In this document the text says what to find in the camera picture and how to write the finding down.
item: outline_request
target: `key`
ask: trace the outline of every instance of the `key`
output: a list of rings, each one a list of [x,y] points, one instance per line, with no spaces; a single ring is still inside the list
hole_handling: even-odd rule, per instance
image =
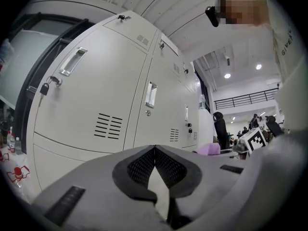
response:
[[[47,95],[48,90],[49,90],[49,85],[48,85],[48,83],[44,83],[44,84],[42,85],[42,87],[40,88],[41,97],[40,97],[39,104],[38,104],[39,107],[40,107],[40,103],[41,103],[42,100],[43,100],[43,97]]]

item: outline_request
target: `recessed handle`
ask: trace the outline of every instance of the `recessed handle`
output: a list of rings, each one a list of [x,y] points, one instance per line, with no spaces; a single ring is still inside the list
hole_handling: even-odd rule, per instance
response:
[[[154,108],[157,85],[150,81],[148,91],[146,93],[145,105]]]
[[[73,53],[66,59],[61,68],[59,69],[59,73],[65,76],[70,76],[81,58],[88,52],[87,49],[78,47]]]

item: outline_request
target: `balcony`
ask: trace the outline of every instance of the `balcony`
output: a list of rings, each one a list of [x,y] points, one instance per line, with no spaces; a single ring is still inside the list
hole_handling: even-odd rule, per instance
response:
[[[247,95],[237,96],[233,98],[226,98],[214,101],[216,110],[233,108],[237,106],[254,104],[259,102],[265,102],[274,99],[274,94],[278,91],[278,88],[250,93]]]

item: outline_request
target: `black office chair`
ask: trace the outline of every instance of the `black office chair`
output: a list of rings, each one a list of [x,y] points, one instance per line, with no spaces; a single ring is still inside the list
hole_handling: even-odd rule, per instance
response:
[[[268,126],[269,130],[272,132],[274,137],[283,134],[283,131],[276,122],[276,118],[272,115],[266,116],[266,126]]]

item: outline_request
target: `black fisheye border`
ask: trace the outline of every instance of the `black fisheye border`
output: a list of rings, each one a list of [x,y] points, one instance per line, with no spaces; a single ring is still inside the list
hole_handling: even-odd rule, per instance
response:
[[[6,38],[15,17],[28,1],[29,0],[1,0],[0,42]],[[306,24],[307,19],[305,18],[307,14],[307,0],[277,1],[289,14],[307,46],[308,32]],[[286,200],[284,206],[280,209],[276,216],[265,224],[261,230],[272,231],[277,228],[287,229],[290,227],[293,230],[301,230],[302,227],[306,226],[305,203],[308,198],[308,187],[307,184],[305,184],[306,182],[308,182],[307,169],[303,173],[299,183],[294,188],[289,199]],[[63,230],[53,225],[53,223],[49,222],[45,218],[40,218],[33,215],[28,208],[28,205],[16,199],[15,195],[6,184],[3,175],[0,174],[1,230],[22,230],[24,228],[30,228],[33,230]]]

